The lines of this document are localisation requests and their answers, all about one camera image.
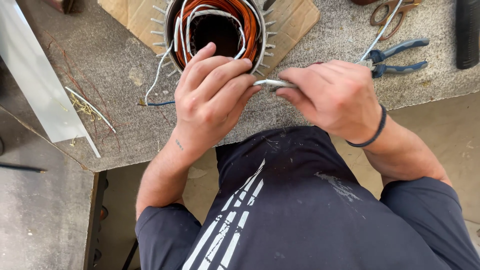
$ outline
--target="blue wire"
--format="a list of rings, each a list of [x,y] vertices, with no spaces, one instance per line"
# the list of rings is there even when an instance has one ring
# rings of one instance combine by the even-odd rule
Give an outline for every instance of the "blue wire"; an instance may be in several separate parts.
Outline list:
[[[148,106],[163,106],[167,104],[172,104],[175,103],[175,101],[167,101],[167,102],[162,102],[162,103],[148,103]]]

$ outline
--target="hand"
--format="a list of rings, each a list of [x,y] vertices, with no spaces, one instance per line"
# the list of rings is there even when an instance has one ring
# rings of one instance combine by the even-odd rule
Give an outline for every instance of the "hand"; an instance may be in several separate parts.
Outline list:
[[[373,90],[372,73],[364,66],[333,60],[307,68],[289,68],[278,75],[299,89],[276,91],[312,124],[361,144],[377,132],[382,117]]]
[[[210,42],[187,64],[175,90],[177,126],[170,138],[193,162],[237,124],[253,94],[255,76],[249,59],[214,56]]]

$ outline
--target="navy t-shirt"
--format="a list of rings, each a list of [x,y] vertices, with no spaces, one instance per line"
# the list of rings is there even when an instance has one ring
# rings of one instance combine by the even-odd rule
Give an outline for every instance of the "navy t-shirt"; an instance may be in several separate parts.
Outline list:
[[[361,187],[328,134],[290,127],[217,147],[220,190],[203,226],[147,207],[143,270],[478,270],[456,192],[428,177]]]

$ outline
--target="man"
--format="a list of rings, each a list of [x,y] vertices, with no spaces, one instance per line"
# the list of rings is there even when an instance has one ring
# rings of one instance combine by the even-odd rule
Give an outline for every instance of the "man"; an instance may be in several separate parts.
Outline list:
[[[276,94],[315,126],[217,147],[220,190],[203,226],[183,206],[188,168],[261,88],[248,60],[200,50],[181,76],[177,126],[146,169],[135,228],[143,270],[480,269],[458,197],[422,140],[378,104],[370,70],[343,61],[289,68]],[[329,134],[361,146],[382,175],[361,187]]]

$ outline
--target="brown scissors handle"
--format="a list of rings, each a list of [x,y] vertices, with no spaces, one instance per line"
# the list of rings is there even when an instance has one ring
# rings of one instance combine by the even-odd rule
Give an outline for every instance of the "brown scissors handle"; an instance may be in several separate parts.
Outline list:
[[[382,36],[382,37],[380,37],[379,40],[386,40],[386,39],[389,39],[391,36],[393,36],[398,31],[400,26],[402,25],[403,20],[405,19],[405,16],[407,15],[407,12],[409,12],[413,8],[416,8],[421,3],[421,0],[410,0],[410,1],[405,1],[405,2],[413,2],[413,4],[408,4],[408,5],[401,6],[400,8],[398,8],[397,12],[395,14],[393,14],[392,20],[394,20],[394,18],[396,16],[400,15],[400,16],[402,16],[400,18],[400,21],[396,25],[395,29],[393,29],[393,31],[388,36],[386,36],[386,37]],[[381,25],[382,27],[385,27],[385,24],[387,23],[388,18],[392,15],[393,10],[395,9],[395,7],[397,5],[398,5],[398,0],[392,0],[392,1],[385,2],[385,3],[381,4],[380,6],[378,6],[375,9],[375,11],[373,12],[372,16],[370,17],[370,24],[373,25],[373,26]],[[385,6],[388,8],[387,14],[380,21],[376,21],[375,16]]]

